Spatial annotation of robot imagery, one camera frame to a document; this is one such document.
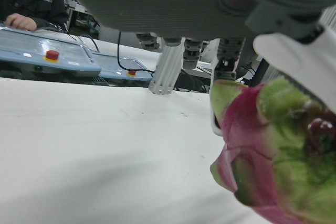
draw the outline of dragon fruit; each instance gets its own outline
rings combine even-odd
[[[336,116],[284,78],[248,88],[217,80],[225,146],[216,182],[275,224],[336,223]]]

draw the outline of person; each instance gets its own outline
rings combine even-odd
[[[64,0],[0,0],[0,19],[16,29],[67,31],[68,18]]]

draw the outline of red emergency stop button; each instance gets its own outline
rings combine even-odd
[[[135,70],[129,70],[127,74],[131,77],[135,77],[137,75],[137,72]]]
[[[54,50],[47,51],[46,58],[48,60],[58,60],[59,52]]]

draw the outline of person's hand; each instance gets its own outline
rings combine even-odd
[[[37,29],[37,25],[33,19],[18,13],[9,15],[5,21],[5,25],[27,31],[35,31]]]

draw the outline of white work surface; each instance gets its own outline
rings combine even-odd
[[[213,180],[208,95],[0,78],[1,224],[265,224]]]

